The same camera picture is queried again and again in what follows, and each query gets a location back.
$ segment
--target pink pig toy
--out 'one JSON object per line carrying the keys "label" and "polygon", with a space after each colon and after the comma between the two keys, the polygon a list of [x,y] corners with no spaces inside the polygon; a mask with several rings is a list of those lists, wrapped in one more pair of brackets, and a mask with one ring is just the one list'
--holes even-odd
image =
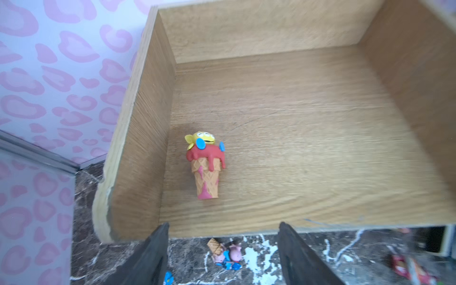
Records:
{"label": "pink pig toy", "polygon": [[232,244],[229,246],[229,257],[234,262],[239,262],[242,259],[240,244]]}

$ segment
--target miniature ice cream cone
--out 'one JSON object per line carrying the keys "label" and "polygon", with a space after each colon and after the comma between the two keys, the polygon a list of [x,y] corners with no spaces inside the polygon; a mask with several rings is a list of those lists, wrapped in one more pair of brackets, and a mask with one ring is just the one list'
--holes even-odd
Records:
{"label": "miniature ice cream cone", "polygon": [[211,238],[207,242],[207,246],[211,250],[212,254],[221,255],[223,253],[223,246],[217,240],[215,240],[215,238]]}
{"label": "miniature ice cream cone", "polygon": [[192,172],[195,175],[198,199],[218,198],[220,166],[219,158],[214,158],[214,171],[209,171],[209,162],[205,157],[192,161]]}
{"label": "miniature ice cream cone", "polygon": [[192,163],[198,199],[218,198],[218,174],[225,168],[225,145],[215,145],[215,137],[208,132],[186,135],[187,160]]}

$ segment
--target pink wallpaper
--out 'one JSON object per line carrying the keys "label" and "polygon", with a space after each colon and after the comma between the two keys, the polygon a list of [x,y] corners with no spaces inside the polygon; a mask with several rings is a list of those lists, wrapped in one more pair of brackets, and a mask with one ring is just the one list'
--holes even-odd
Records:
{"label": "pink wallpaper", "polygon": [[177,0],[0,0],[0,130],[76,163],[106,154],[163,2]]}
{"label": "pink wallpaper", "polygon": [[74,183],[0,153],[0,285],[69,284]]}

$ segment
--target yellow alien toy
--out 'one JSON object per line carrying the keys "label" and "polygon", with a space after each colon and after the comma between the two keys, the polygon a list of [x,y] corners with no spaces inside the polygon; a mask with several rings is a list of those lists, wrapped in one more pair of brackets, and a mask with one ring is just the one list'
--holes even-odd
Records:
{"label": "yellow alien toy", "polygon": [[197,148],[202,150],[206,145],[213,145],[215,143],[214,135],[203,131],[198,131],[192,135],[186,135],[185,140],[188,143],[187,150],[191,149],[195,144],[197,145]]}

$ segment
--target chipped wood edge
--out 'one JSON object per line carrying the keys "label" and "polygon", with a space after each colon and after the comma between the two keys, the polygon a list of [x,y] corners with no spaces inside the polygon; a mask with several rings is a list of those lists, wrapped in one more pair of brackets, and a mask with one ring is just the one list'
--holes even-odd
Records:
{"label": "chipped wood edge", "polygon": [[144,64],[149,50],[150,40],[157,18],[158,7],[153,6],[150,8],[147,22],[141,37],[140,47],[135,59],[135,65],[132,70],[130,82],[125,92],[122,109],[119,114],[117,126],[111,142],[106,162],[103,167],[104,179],[98,184],[95,198],[92,205],[92,220],[95,233],[98,235],[101,243],[110,244],[115,240],[113,238],[113,231],[109,220],[109,205],[111,194],[116,183],[117,173],[119,171],[120,160],[125,145],[125,140],[130,126],[131,115],[136,102],[141,76],[144,70]]}

